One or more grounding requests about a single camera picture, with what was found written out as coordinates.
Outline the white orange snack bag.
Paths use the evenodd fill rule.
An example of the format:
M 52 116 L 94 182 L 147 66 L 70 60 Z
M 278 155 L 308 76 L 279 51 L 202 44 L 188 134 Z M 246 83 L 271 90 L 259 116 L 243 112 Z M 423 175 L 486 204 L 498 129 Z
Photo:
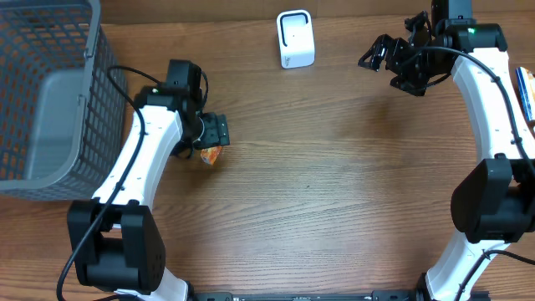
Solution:
M 527 122 L 534 121 L 534 72 L 516 68 L 517 86 L 522 101 L 523 113 Z

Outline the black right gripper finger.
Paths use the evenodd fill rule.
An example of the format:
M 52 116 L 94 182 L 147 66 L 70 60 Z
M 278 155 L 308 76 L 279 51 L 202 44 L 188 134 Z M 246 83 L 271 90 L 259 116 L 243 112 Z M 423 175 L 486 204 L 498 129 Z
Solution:
M 378 72 L 380 65 L 385 60 L 393 43 L 393 38 L 388 34 L 380 35 L 370 49 L 359 59 L 358 66 Z
M 405 20 L 405 29 L 410 32 L 410 46 L 426 46 L 431 41 L 431 21 L 427 11 Z

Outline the small orange candy pack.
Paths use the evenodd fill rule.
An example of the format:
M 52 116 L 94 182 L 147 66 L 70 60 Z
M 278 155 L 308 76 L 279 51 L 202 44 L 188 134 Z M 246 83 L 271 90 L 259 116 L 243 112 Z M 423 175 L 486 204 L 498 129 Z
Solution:
M 217 160 L 217 157 L 221 154 L 222 146 L 213 146 L 203 149 L 201 151 L 201 159 L 208 165 L 213 166 Z

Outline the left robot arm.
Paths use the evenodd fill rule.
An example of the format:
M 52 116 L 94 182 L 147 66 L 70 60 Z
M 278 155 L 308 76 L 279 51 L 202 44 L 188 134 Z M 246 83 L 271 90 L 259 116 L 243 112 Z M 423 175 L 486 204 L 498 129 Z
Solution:
M 70 269 L 79 282 L 111 300 L 192 300 L 193 287 L 166 266 L 166 248 L 152 215 L 166 162 L 183 151 L 215 155 L 230 144 L 225 115 L 207 113 L 206 73 L 172 59 L 166 79 L 152 78 L 126 100 L 135 113 L 115 165 L 88 201 L 67 216 L 72 254 L 56 288 L 62 299 Z

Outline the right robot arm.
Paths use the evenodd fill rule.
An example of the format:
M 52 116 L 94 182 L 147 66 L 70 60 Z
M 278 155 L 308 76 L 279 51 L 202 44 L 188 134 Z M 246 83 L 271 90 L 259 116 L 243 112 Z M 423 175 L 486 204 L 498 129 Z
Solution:
M 438 261 L 404 300 L 486 300 L 473 286 L 497 256 L 534 229 L 534 138 L 509 74 L 502 28 L 479 23 L 468 1 L 434 1 L 405 20 L 408 38 L 380 35 L 359 66 L 393 73 L 391 85 L 414 96 L 452 79 L 476 142 L 476 167 L 453 191 L 455 227 Z

